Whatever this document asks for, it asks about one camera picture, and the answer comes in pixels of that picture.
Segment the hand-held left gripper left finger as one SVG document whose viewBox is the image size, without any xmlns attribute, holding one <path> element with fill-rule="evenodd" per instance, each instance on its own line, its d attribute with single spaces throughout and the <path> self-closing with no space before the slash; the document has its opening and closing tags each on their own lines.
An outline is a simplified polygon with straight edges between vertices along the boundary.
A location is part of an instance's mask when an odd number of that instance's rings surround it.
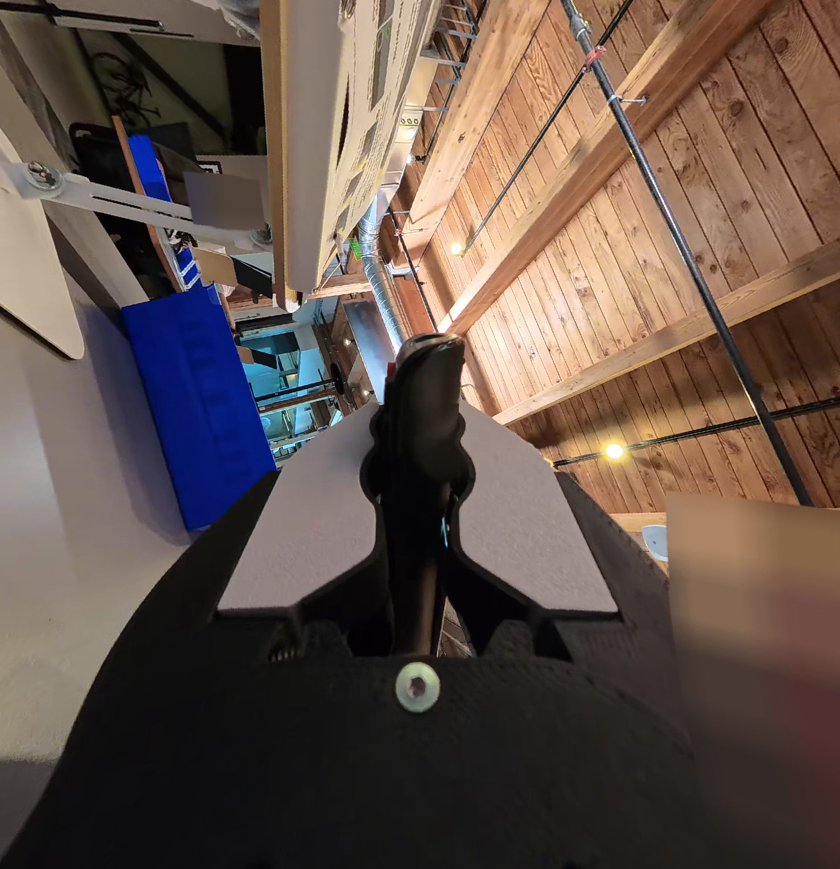
<svg viewBox="0 0 840 869">
<path fill-rule="evenodd" d="M 380 505 L 362 467 L 374 447 L 371 402 L 318 434 L 278 475 L 218 605 L 226 617 L 280 616 L 297 630 L 336 624 L 357 655 L 394 643 Z"/>
</svg>

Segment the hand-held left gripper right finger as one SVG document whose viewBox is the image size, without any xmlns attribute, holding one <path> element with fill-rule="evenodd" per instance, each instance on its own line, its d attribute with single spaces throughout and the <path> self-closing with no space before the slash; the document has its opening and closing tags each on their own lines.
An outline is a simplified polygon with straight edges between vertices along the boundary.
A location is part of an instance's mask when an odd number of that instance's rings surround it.
<svg viewBox="0 0 840 869">
<path fill-rule="evenodd" d="M 467 402 L 460 447 L 471 473 L 449 522 L 449 595 L 478 653 L 503 621 L 534 636 L 554 621 L 616 621 L 610 588 L 554 469 Z"/>
</svg>

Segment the black remote control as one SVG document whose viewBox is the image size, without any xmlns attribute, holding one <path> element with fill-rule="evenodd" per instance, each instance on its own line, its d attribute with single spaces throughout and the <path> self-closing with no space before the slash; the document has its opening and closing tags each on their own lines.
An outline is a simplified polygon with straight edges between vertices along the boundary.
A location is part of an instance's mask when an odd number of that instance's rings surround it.
<svg viewBox="0 0 840 869">
<path fill-rule="evenodd" d="M 468 473 L 459 446 L 463 364 L 459 336 L 417 335 L 387 384 L 381 506 L 397 655 L 436 652 L 444 523 Z"/>
</svg>

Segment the blue plastic bin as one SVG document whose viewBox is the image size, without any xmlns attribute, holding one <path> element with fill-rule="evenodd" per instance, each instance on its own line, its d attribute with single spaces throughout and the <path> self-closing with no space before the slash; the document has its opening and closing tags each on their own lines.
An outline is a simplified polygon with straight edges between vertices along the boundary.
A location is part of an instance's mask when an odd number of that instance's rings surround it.
<svg viewBox="0 0 840 869">
<path fill-rule="evenodd" d="M 121 315 L 183 524 L 204 530 L 276 470 L 227 316 L 210 288 Z"/>
</svg>

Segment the black ceiling pipe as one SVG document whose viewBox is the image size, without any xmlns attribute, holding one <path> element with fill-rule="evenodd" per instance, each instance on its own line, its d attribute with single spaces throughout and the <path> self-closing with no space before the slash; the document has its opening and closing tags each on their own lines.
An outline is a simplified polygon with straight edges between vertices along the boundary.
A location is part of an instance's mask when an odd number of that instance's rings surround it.
<svg viewBox="0 0 840 869">
<path fill-rule="evenodd" d="M 621 136 L 623 137 L 625 144 L 628 146 L 629 154 L 636 163 L 643 178 L 643 182 L 651 194 L 657 210 L 662 216 L 667 231 L 671 235 L 677 252 L 686 267 L 686 271 L 695 285 L 696 291 L 701 299 L 703 308 L 709 317 L 711 325 L 717 333 L 740 386 L 746 397 L 749 399 L 754 415 L 757 417 L 762 431 L 769 440 L 773 452 L 787 477 L 787 481 L 793 489 L 797 502 L 802 506 L 814 506 L 815 503 L 807 490 L 806 484 L 802 479 L 799 470 L 796 468 L 795 462 L 782 439 L 772 415 L 768 411 L 766 403 L 762 398 L 761 390 L 752 376 L 749 365 L 742 357 L 730 328 L 724 320 L 723 315 L 708 288 L 708 284 L 701 273 L 696 257 L 687 243 L 682 228 L 677 222 L 675 214 L 665 198 L 664 192 L 653 172 L 644 148 L 636 135 L 634 126 L 631 124 L 627 112 L 623 108 L 623 100 L 621 96 L 615 92 L 610 78 L 604 70 L 600 59 L 601 53 L 599 45 L 594 44 L 590 39 L 588 24 L 583 16 L 578 12 L 574 2 L 562 1 L 562 7 L 575 41 L 585 55 L 584 69 L 590 71 L 594 75 L 600 91 L 606 99 L 608 111 L 619 128 Z"/>
</svg>

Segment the wooden board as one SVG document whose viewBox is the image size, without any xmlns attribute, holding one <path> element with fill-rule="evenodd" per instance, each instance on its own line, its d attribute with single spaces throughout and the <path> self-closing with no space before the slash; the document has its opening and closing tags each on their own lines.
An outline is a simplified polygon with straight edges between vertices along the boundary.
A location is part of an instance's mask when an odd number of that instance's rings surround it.
<svg viewBox="0 0 840 869">
<path fill-rule="evenodd" d="M 291 134 L 296 131 L 290 103 L 290 16 L 295 2 L 260 2 L 260 45 L 265 111 L 270 226 L 274 256 L 274 301 L 295 314 L 302 305 L 300 289 L 299 205 Z"/>
</svg>

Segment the white metal document stand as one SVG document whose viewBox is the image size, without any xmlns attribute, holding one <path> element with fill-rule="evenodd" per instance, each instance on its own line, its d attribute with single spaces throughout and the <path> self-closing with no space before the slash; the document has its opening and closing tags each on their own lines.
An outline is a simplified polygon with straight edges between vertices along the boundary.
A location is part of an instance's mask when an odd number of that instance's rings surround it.
<svg viewBox="0 0 840 869">
<path fill-rule="evenodd" d="M 93 214 L 130 220 L 153 230 L 156 250 L 167 256 L 172 277 L 174 256 L 165 231 L 175 229 L 207 244 L 218 244 L 247 254 L 282 246 L 274 255 L 274 278 L 284 284 L 284 298 L 311 296 L 322 283 L 324 267 L 313 266 L 299 274 L 299 249 L 288 240 L 286 230 L 271 231 L 272 241 L 262 242 L 262 229 L 226 229 L 195 223 L 202 213 L 188 206 L 161 201 L 136 192 L 95 183 L 67 170 L 67 161 L 48 139 L 34 112 L 23 99 L 36 93 L 26 65 L 19 61 L 11 71 L 3 61 L 9 37 L 0 39 L 0 308 L 63 356 L 80 360 L 86 351 L 77 311 L 67 286 L 69 272 L 60 261 L 49 227 L 50 203 L 58 216 L 56 226 L 69 230 L 67 242 L 80 257 L 93 255 L 105 277 L 105 288 L 126 289 L 130 299 L 142 299 L 142 287 L 120 261 L 115 244 Z M 89 217 L 65 215 L 57 209 L 88 212 Z"/>
</svg>

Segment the small blue storage bin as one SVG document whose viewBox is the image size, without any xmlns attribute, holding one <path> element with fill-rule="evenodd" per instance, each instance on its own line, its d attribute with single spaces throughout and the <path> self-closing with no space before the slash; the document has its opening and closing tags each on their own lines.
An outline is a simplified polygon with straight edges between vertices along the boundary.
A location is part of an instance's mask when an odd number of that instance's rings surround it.
<svg viewBox="0 0 840 869">
<path fill-rule="evenodd" d="M 160 201 L 172 202 L 165 171 L 150 138 L 142 134 L 130 136 L 129 147 L 142 194 Z"/>
</svg>

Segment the printed instruction sheet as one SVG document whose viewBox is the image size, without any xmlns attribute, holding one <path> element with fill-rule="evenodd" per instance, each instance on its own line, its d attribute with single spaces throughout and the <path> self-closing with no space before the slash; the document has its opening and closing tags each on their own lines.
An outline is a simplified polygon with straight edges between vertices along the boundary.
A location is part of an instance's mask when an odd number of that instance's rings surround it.
<svg viewBox="0 0 840 869">
<path fill-rule="evenodd" d="M 338 61 L 320 254 L 327 264 L 374 196 L 395 184 L 408 88 L 430 36 L 437 2 L 334 2 Z"/>
</svg>

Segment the black bicycle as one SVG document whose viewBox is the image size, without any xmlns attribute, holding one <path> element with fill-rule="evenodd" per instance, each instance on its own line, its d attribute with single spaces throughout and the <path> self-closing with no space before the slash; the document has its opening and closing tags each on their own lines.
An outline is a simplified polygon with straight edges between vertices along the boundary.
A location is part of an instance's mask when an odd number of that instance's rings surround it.
<svg viewBox="0 0 840 869">
<path fill-rule="evenodd" d="M 149 82 L 135 62 L 104 51 L 96 52 L 90 61 L 110 114 L 117 116 L 125 128 L 149 129 L 161 118 Z"/>
</svg>

